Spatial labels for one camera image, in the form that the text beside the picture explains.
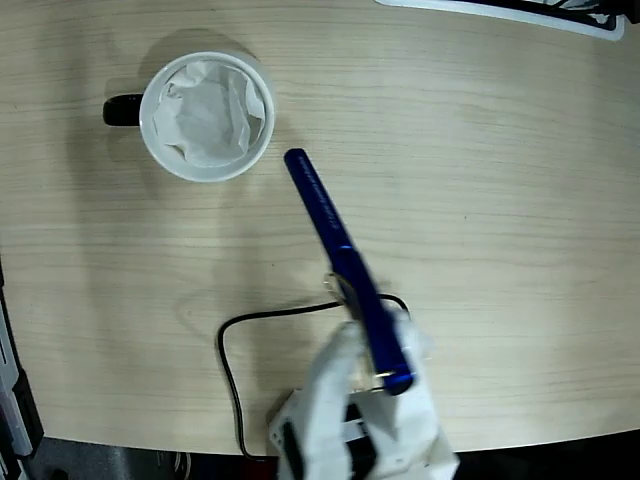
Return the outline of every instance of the blue marker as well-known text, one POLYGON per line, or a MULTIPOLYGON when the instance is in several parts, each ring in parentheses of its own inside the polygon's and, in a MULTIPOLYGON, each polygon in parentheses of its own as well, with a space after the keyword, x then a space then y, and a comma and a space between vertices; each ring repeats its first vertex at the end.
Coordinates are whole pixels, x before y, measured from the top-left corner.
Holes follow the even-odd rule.
POLYGON ((305 151, 289 150, 284 162, 316 227, 332 270, 342 281, 347 308, 364 326, 373 366, 382 378, 384 390, 390 395, 400 395, 411 386, 413 375, 400 348, 393 316, 384 308, 362 257, 305 151))

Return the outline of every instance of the white mug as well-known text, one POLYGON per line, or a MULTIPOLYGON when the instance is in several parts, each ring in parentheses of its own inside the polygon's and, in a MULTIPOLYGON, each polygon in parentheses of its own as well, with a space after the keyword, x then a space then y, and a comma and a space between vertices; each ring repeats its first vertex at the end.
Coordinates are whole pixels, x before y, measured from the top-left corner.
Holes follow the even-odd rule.
POLYGON ((139 126, 142 140, 151 156, 174 175, 192 182, 221 182, 246 172, 266 150, 275 127, 276 105, 273 92, 273 84, 264 67, 252 56, 241 52, 196 52, 176 58, 164 66, 151 79, 144 94, 118 95, 107 100, 102 109, 102 118, 110 126, 139 126), (187 64, 202 60, 227 63, 246 73, 258 88, 265 106, 264 128, 247 153, 231 163, 217 167, 198 167, 187 163, 177 149, 158 140, 152 119, 160 94, 169 79, 187 64))

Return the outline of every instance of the black mug handle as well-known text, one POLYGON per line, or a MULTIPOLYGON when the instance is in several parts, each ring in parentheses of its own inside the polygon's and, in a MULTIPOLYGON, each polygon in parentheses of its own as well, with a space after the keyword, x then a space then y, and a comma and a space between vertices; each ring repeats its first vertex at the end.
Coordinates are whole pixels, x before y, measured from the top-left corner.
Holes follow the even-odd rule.
POLYGON ((102 120, 112 127, 137 127, 141 102, 141 93, 111 97, 102 106, 102 120))

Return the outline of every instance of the wooden table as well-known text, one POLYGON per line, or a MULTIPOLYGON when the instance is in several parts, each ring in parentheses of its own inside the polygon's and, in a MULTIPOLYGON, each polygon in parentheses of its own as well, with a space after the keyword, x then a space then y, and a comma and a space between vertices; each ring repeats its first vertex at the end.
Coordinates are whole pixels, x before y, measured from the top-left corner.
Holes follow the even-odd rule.
MULTIPOLYGON (((640 29, 610 43, 372 0, 9 0, 0 44, 5 293, 49 436, 237 452, 217 327, 327 299, 294 146, 433 337, 455 449, 640 427, 640 29), (247 174, 180 180, 102 124, 110 95, 219 48, 277 86, 247 174)), ((250 450, 343 316, 230 331, 250 450)))

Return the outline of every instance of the black wire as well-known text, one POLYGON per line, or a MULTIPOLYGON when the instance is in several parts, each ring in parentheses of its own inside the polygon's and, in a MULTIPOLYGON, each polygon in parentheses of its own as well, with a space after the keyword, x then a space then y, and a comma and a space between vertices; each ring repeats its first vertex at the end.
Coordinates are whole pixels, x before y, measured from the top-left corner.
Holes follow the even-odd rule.
MULTIPOLYGON (((380 294, 380 298, 382 298, 383 300, 390 300, 392 302, 395 302, 402 310, 404 310, 405 312, 409 312, 409 307, 407 307, 407 304, 404 303, 401 298, 398 298, 395 295, 382 293, 380 294)), ((322 310, 329 310, 330 308, 340 307, 341 305, 342 304, 338 302, 327 302, 321 303, 320 305, 311 305, 309 307, 290 308, 287 310, 273 310, 270 312, 248 313, 246 315, 240 315, 239 317, 227 320, 218 329, 216 343, 218 344, 218 353, 220 355, 220 361, 222 362, 222 368, 224 370, 225 376, 227 377, 227 382, 229 383, 229 390, 231 391, 231 403, 233 406, 233 414, 236 420, 236 437, 238 440, 238 447, 240 448, 240 452, 242 452, 242 455, 244 455, 247 460, 252 460, 254 462, 264 462, 263 458, 251 455, 247 451, 247 446, 244 442, 244 419, 242 416, 242 404, 240 403, 240 395, 238 394, 238 388, 236 387, 236 382, 233 379, 233 372, 231 372, 229 360, 227 359, 227 352, 224 347, 225 332, 229 327, 237 323, 244 322, 245 320, 257 320, 260 318, 270 317, 289 317, 291 315, 301 315, 303 313, 313 313, 320 312, 322 310)))
POLYGON ((560 0, 559 2, 554 3, 553 5, 550 5, 553 8, 560 8, 562 5, 564 5, 565 3, 567 3, 569 0, 560 0))

